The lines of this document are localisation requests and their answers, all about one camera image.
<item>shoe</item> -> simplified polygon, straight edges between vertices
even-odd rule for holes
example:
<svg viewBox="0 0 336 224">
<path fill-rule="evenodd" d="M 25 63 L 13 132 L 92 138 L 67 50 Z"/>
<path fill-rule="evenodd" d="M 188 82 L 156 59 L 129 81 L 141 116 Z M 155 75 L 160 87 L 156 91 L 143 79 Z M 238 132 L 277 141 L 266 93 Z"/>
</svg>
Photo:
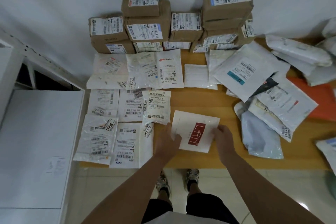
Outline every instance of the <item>shoe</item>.
<svg viewBox="0 0 336 224">
<path fill-rule="evenodd" d="M 160 192 L 160 190 L 162 188 L 164 188 L 164 190 L 167 192 L 168 191 L 168 198 L 170 198 L 171 192 L 170 192 L 170 186 L 168 184 L 168 180 L 167 177 L 165 175 L 165 173 L 163 171 L 161 171 L 160 176 L 158 178 L 158 180 L 156 181 L 156 185 L 155 185 L 156 189 L 157 189 L 157 193 Z"/>
<path fill-rule="evenodd" d="M 198 184 L 198 175 L 200 171 L 198 169 L 187 169 L 187 173 L 185 175 L 185 178 L 183 179 L 184 189 L 186 192 L 189 192 L 188 190 L 188 182 L 190 180 L 196 181 L 196 184 Z"/>
</svg>

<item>wooden table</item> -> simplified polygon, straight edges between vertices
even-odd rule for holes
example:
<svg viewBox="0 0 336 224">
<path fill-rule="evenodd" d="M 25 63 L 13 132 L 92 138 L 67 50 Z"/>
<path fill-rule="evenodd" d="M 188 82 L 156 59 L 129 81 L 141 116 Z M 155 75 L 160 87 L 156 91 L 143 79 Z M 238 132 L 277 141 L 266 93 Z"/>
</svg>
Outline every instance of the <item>wooden table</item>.
<svg viewBox="0 0 336 224">
<path fill-rule="evenodd" d="M 267 47 L 265 39 L 256 40 Z M 302 42 L 315 44 L 319 39 L 304 39 Z M 181 62 L 184 64 L 206 65 L 203 53 L 181 51 Z M 287 77 L 301 76 L 300 72 L 291 68 Z M 336 81 L 331 82 L 336 88 Z M 281 138 L 284 159 L 265 159 L 248 154 L 242 143 L 241 123 L 233 111 L 233 106 L 240 100 L 226 95 L 226 87 L 218 86 L 218 90 L 201 88 L 171 89 L 171 115 L 173 120 L 175 110 L 197 113 L 220 118 L 220 124 L 229 127 L 233 134 L 234 147 L 237 153 L 256 169 L 330 169 L 323 154 L 315 146 L 316 140 L 336 136 L 336 122 L 307 118 L 293 133 L 291 143 Z M 159 136 L 163 125 L 155 123 L 154 142 Z M 81 167 L 108 167 L 106 165 L 82 162 Z M 215 142 L 209 153 L 179 150 L 177 155 L 167 164 L 169 168 L 225 168 L 218 158 Z"/>
</svg>

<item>red logo label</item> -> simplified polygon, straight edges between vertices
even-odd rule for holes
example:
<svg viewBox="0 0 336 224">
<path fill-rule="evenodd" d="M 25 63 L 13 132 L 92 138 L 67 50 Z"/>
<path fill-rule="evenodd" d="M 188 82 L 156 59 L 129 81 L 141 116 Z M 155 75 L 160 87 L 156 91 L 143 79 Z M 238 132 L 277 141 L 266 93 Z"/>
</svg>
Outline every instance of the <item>red logo label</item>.
<svg viewBox="0 0 336 224">
<path fill-rule="evenodd" d="M 196 122 L 196 125 L 191 133 L 191 137 L 189 139 L 189 142 L 188 144 L 191 144 L 191 145 L 198 145 L 198 143 L 200 142 L 201 140 L 201 137 L 203 135 L 203 132 L 204 132 L 204 129 L 205 129 L 205 124 L 204 123 L 198 123 Z"/>
</svg>

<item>black shorts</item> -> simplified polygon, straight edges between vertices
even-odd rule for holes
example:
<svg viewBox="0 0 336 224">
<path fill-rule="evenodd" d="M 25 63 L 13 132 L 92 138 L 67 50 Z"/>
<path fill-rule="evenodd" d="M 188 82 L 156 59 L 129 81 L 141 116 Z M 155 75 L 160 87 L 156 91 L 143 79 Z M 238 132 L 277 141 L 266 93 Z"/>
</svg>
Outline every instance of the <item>black shorts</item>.
<svg viewBox="0 0 336 224">
<path fill-rule="evenodd" d="M 166 212 L 172 212 L 173 207 L 161 199 L 150 199 L 141 223 L 149 222 Z M 211 218 L 227 222 L 229 224 L 239 224 L 223 201 L 214 195 L 196 193 L 187 199 L 187 214 L 202 218 Z"/>
</svg>

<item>person's left hand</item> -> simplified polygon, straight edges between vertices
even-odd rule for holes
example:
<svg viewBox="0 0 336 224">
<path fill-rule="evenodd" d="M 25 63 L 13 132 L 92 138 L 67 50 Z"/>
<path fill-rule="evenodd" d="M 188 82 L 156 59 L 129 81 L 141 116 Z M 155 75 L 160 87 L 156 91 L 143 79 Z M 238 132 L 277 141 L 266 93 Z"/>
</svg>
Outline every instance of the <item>person's left hand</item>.
<svg viewBox="0 0 336 224">
<path fill-rule="evenodd" d="M 155 142 L 154 157 L 161 160 L 166 165 L 177 153 L 180 147 L 182 137 L 175 136 L 175 140 L 171 138 L 171 124 L 168 123 L 161 130 L 159 138 Z"/>
</svg>

